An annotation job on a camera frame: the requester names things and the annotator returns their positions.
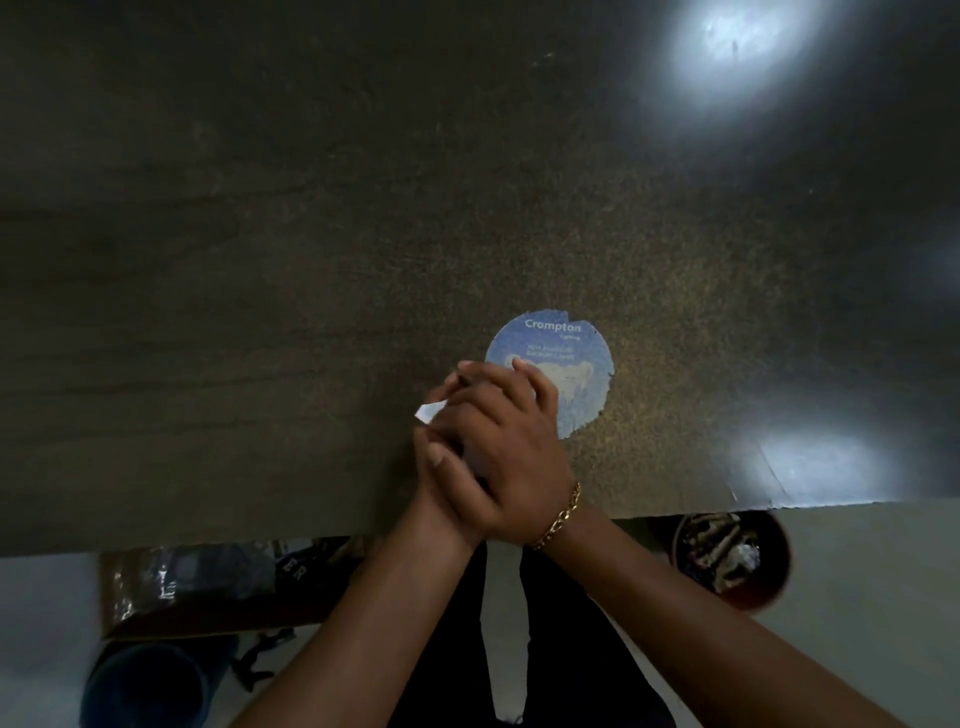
tiled floor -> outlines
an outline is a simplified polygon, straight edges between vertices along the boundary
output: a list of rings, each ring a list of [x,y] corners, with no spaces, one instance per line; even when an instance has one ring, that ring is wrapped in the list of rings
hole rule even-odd
[[[781,600],[759,620],[909,725],[956,725],[960,500],[778,515],[795,568]],[[497,712],[506,718],[519,715],[524,698],[526,608],[518,563],[518,549],[491,545],[483,627]],[[76,725],[97,645],[93,577],[85,555],[0,561],[0,725]],[[312,634],[299,632],[298,643],[262,664],[281,667]],[[678,725],[697,725],[637,658]],[[246,699],[228,677],[207,725],[228,725]]]

black pants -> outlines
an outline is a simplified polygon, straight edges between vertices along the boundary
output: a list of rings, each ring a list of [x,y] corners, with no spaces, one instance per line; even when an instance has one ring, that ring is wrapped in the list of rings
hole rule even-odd
[[[410,676],[391,718],[398,726],[494,726],[480,607],[481,544]],[[662,698],[583,588],[541,553],[523,549],[527,597],[527,726],[674,728]]]

person's left hand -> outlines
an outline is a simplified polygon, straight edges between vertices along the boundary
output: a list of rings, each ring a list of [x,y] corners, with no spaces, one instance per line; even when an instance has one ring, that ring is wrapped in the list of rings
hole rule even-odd
[[[429,404],[447,400],[460,389],[462,389],[460,378],[454,372],[444,380],[443,384],[430,390],[423,399],[423,403]],[[417,456],[418,484],[413,507],[426,513],[431,521],[439,521],[448,525],[469,546],[476,547],[483,540],[483,534],[461,519],[444,495],[444,485],[439,478],[449,476],[449,472],[447,470],[438,471],[430,462],[427,446],[432,442],[439,442],[449,447],[449,443],[441,435],[431,431],[426,425],[417,424],[414,427],[414,453]]]

chain bracelet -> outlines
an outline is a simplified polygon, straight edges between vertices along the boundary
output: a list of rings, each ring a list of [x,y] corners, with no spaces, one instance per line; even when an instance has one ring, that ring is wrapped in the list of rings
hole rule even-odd
[[[566,506],[566,508],[563,511],[560,512],[560,515],[557,516],[557,519],[555,521],[553,521],[553,525],[550,526],[547,532],[544,533],[542,536],[540,536],[537,542],[532,546],[530,546],[530,548],[532,548],[534,551],[539,551],[541,548],[549,544],[550,539],[554,537],[557,531],[559,531],[561,528],[564,527],[564,523],[566,523],[567,520],[570,518],[570,516],[573,515],[573,512],[577,510],[577,505],[579,504],[579,502],[580,502],[580,481],[578,480],[577,485],[573,489],[573,495],[570,496],[569,504]]]

crompton logo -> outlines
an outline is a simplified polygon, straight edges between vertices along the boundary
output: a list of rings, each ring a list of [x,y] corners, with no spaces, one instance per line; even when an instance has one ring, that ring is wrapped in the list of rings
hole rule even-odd
[[[579,331],[580,327],[572,324],[547,324],[543,321],[534,321],[533,319],[524,319],[523,324],[527,328],[549,328],[551,331]]]

